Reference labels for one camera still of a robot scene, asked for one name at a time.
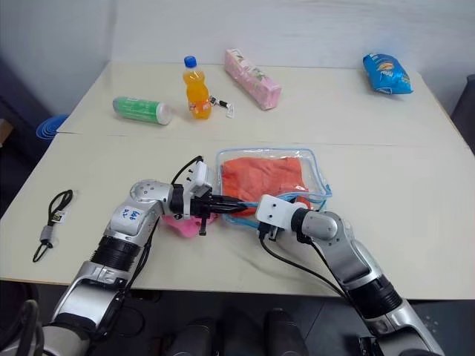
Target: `white wall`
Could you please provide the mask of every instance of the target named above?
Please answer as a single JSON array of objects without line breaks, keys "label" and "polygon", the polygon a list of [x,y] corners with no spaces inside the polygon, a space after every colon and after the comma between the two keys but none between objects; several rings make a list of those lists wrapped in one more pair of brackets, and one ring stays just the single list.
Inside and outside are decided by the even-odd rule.
[{"label": "white wall", "polygon": [[259,65],[361,67],[383,52],[420,71],[449,113],[475,73],[474,0],[2,1],[4,56],[61,111],[100,71],[114,8],[116,60],[222,63],[239,47]]},{"label": "white wall", "polygon": [[0,55],[52,113],[70,113],[109,57],[109,12],[100,0],[0,0]]}]

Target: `orange liquid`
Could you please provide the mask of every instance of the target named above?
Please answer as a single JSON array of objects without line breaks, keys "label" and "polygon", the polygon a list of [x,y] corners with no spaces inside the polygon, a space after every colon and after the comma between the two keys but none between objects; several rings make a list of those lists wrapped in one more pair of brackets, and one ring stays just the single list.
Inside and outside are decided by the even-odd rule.
[{"label": "orange liquid", "polygon": [[195,119],[208,119],[211,114],[209,92],[205,85],[205,74],[201,70],[186,70],[183,74],[189,110]]}]

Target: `clear plastic bag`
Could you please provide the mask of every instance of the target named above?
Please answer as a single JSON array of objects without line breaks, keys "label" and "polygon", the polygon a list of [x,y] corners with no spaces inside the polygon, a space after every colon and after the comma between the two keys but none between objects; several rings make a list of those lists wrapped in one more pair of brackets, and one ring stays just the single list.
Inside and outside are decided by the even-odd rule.
[{"label": "clear plastic bag", "polygon": [[216,167],[219,194],[237,197],[249,206],[243,213],[224,217],[231,223],[257,228],[252,208],[263,194],[302,201],[318,210],[332,196],[308,148],[223,150],[217,154]]}]

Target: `red towel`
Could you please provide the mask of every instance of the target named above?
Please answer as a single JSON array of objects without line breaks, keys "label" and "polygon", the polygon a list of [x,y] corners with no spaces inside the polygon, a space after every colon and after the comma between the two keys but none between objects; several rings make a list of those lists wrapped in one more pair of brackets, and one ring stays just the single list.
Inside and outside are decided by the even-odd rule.
[{"label": "red towel", "polygon": [[[294,157],[231,159],[221,165],[221,176],[223,194],[245,202],[258,202],[263,194],[277,196],[291,191],[308,191],[302,180],[300,160]],[[254,212],[255,208],[249,208],[233,216]]]}]

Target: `orange juice bottle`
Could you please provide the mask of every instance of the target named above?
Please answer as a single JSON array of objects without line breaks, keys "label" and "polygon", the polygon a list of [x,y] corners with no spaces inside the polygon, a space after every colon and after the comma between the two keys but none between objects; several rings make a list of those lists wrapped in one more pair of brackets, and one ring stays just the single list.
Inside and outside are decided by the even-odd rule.
[{"label": "orange juice bottle", "polygon": [[211,113],[209,92],[205,85],[205,74],[197,67],[196,58],[185,57],[186,70],[183,80],[186,83],[188,108],[195,119],[208,119]]}]

